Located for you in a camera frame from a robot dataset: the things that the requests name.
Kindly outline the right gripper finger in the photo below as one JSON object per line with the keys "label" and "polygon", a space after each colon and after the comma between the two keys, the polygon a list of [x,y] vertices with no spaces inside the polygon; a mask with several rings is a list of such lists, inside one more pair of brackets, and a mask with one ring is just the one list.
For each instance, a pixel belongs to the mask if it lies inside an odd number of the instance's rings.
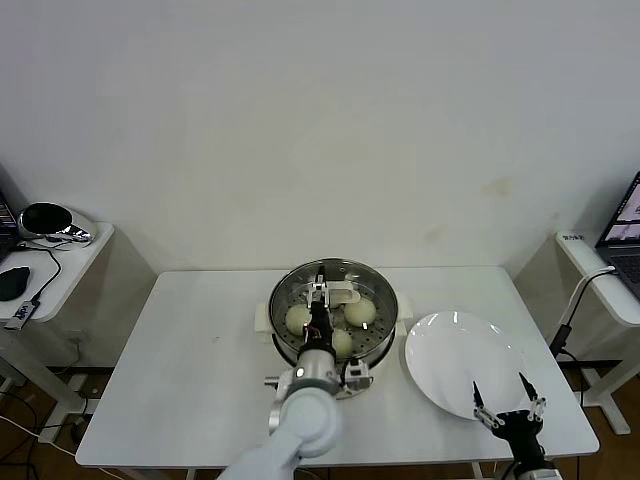
{"label": "right gripper finger", "polygon": [[504,420],[499,418],[496,414],[486,408],[476,382],[473,382],[472,385],[474,417],[479,420],[484,426],[503,426],[505,424]]}
{"label": "right gripper finger", "polygon": [[527,419],[541,420],[544,409],[546,407],[546,398],[538,395],[538,392],[534,385],[525,377],[522,372],[519,372],[519,378],[530,401]]}

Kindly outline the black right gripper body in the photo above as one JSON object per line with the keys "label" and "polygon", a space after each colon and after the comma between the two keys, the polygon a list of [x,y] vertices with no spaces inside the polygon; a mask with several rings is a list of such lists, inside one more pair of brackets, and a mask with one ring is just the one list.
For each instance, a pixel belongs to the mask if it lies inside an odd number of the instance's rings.
{"label": "black right gripper body", "polygon": [[543,420],[529,410],[503,412],[491,421],[492,434],[508,443],[513,458],[520,463],[540,463],[544,460],[537,435]]}

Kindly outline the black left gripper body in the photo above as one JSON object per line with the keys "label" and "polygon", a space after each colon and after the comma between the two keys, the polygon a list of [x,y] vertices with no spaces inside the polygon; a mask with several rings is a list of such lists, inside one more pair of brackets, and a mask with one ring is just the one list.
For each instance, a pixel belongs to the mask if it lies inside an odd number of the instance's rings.
{"label": "black left gripper body", "polygon": [[299,352],[322,350],[327,353],[333,353],[333,328],[330,323],[329,310],[323,301],[313,301],[310,313],[311,321],[306,327],[305,342]]}

